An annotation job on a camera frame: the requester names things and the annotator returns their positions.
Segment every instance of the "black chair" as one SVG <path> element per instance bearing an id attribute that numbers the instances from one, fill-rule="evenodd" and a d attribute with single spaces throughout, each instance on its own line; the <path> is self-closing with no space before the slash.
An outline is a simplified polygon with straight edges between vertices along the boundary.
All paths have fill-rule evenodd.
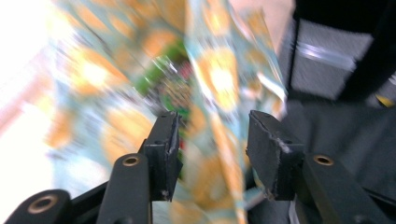
<path id="1" fill-rule="evenodd" d="M 364 101 L 378 90 L 396 70 L 395 0 L 295 0 L 294 39 L 291 46 L 289 78 L 290 97 L 295 55 L 301 20 L 335 29 L 370 34 L 374 41 L 356 63 L 356 68 L 336 100 Z"/>

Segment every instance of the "snack bag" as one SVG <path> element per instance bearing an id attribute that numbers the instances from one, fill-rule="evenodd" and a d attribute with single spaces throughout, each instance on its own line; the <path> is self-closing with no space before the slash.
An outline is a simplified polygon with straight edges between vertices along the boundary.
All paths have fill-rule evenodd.
<path id="1" fill-rule="evenodd" d="M 246 223 L 264 194 L 260 182 L 245 189 L 248 113 L 280 118 L 286 97 L 262 13 L 236 15 L 226 0 L 53 5 L 56 186 L 75 197 L 105 182 L 156 116 L 176 110 L 184 167 L 154 222 Z"/>

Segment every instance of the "blurred bag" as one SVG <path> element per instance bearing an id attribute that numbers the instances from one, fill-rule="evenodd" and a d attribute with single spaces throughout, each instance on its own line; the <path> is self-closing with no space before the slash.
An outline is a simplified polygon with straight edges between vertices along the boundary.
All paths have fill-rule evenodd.
<path id="1" fill-rule="evenodd" d="M 248 112 L 280 118 L 285 92 L 261 11 L 225 0 L 53 2 L 55 183 L 77 196 L 136 152 L 156 116 L 183 115 L 184 167 L 161 223 L 246 223 Z"/>

